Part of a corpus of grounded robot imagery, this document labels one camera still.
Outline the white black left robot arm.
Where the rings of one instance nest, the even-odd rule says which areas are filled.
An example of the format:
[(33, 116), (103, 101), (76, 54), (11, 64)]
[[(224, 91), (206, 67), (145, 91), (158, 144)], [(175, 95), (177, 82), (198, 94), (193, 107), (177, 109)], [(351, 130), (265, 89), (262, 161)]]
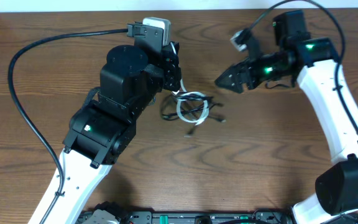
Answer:
[(143, 110), (162, 90), (177, 91), (177, 42), (160, 47), (136, 42), (106, 56), (100, 85), (71, 117), (59, 158), (31, 223), (74, 223), (89, 197), (136, 134)]

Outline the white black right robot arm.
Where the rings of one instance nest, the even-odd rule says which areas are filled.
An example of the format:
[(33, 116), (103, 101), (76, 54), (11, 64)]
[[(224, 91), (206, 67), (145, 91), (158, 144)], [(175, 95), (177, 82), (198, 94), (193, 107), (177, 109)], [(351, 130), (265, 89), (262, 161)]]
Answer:
[(315, 181), (315, 192), (292, 206), (283, 223), (355, 223), (358, 211), (358, 107), (341, 59), (328, 38), (312, 38), (301, 10), (273, 19), (278, 52), (264, 54), (246, 28), (232, 44), (248, 57), (231, 65), (215, 84), (236, 93), (290, 77), (308, 97), (326, 137), (332, 166)]

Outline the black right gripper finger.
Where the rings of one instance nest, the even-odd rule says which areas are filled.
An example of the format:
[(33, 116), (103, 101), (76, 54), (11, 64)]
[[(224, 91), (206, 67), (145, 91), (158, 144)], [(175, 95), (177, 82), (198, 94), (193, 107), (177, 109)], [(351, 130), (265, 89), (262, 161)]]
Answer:
[(218, 77), (214, 81), (215, 85), (219, 88), (233, 91), (235, 93), (243, 93), (244, 89), (242, 83), (235, 77)]
[(216, 81), (228, 78), (229, 75), (239, 76), (241, 82), (249, 81), (249, 59), (246, 58), (237, 64), (229, 66), (220, 76), (217, 77)]

